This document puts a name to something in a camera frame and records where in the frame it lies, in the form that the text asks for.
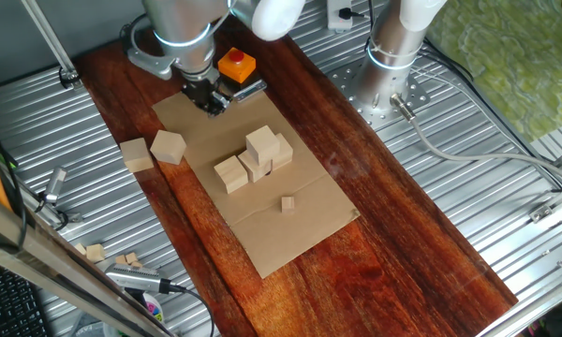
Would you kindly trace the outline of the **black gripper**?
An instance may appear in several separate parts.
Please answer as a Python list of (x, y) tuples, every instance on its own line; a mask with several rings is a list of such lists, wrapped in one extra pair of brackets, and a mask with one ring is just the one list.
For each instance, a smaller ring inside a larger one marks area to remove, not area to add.
[(209, 80), (187, 81), (182, 86), (182, 93), (210, 117), (223, 113), (232, 100), (231, 96), (216, 90), (216, 86)]

